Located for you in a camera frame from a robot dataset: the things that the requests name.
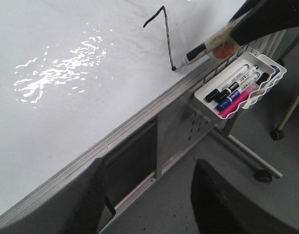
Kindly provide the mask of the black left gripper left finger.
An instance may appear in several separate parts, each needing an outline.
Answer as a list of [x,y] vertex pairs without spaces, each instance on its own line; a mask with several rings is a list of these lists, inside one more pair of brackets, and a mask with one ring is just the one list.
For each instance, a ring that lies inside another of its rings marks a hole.
[[205,159],[196,161],[191,204],[201,234],[299,234],[244,196]]

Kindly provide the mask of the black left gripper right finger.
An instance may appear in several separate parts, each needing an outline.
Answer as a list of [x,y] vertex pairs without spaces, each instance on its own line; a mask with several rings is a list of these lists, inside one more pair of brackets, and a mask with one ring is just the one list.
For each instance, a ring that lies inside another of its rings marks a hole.
[[231,20],[241,16],[230,32],[240,46],[277,31],[299,27],[299,0],[247,0]]

